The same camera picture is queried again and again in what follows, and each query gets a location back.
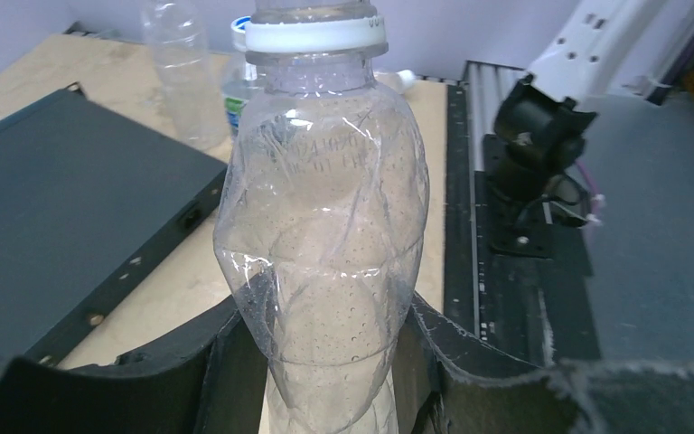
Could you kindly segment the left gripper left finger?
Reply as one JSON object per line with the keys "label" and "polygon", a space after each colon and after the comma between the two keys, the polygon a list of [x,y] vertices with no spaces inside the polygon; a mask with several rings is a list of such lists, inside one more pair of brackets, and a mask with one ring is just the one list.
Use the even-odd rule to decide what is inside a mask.
{"label": "left gripper left finger", "polygon": [[267,377],[226,299],[111,365],[0,360],[0,433],[255,433]]}

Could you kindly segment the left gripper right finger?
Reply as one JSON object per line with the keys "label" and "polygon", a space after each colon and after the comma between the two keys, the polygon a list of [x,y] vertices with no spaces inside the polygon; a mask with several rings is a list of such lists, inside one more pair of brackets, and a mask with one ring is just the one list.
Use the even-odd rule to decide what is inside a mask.
{"label": "left gripper right finger", "polygon": [[538,367],[414,296],[392,374],[403,433],[694,433],[694,363]]}

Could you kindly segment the clear plastic bottle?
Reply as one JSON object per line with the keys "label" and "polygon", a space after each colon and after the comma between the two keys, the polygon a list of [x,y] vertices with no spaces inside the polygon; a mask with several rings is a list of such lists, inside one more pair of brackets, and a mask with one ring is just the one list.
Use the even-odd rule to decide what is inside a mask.
{"label": "clear plastic bottle", "polygon": [[375,71],[375,79],[390,87],[400,95],[404,95],[417,81],[416,74],[411,70],[402,71]]}
{"label": "clear plastic bottle", "polygon": [[393,433],[389,371],[429,206],[419,127],[377,80],[368,1],[259,1],[247,61],[265,85],[231,152],[215,256],[274,383],[280,433]]}
{"label": "clear plastic bottle", "polygon": [[258,72],[256,65],[247,62],[246,52],[236,49],[222,70],[220,91],[233,141],[239,133],[242,111],[249,100],[264,88],[264,78],[265,74]]}
{"label": "clear plastic bottle", "polygon": [[227,136],[208,38],[190,1],[141,1],[143,38],[178,138],[207,151]]}

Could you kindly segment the blue white bottle cap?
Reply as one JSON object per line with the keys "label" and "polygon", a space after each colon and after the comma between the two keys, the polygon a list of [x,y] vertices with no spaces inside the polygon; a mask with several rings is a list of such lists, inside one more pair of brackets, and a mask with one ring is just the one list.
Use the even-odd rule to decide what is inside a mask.
{"label": "blue white bottle cap", "polygon": [[250,16],[241,16],[230,23],[230,33],[233,47],[239,52],[247,50],[246,26],[250,22]]}

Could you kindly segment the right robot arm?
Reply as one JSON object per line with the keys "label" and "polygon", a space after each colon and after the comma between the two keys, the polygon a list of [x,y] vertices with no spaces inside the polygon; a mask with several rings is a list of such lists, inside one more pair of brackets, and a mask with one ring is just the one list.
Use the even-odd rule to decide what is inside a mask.
{"label": "right robot arm", "polygon": [[559,198],[549,185],[583,154],[598,100],[662,7],[580,2],[502,102],[493,132],[483,137],[485,239],[492,252],[550,258],[543,206]]}

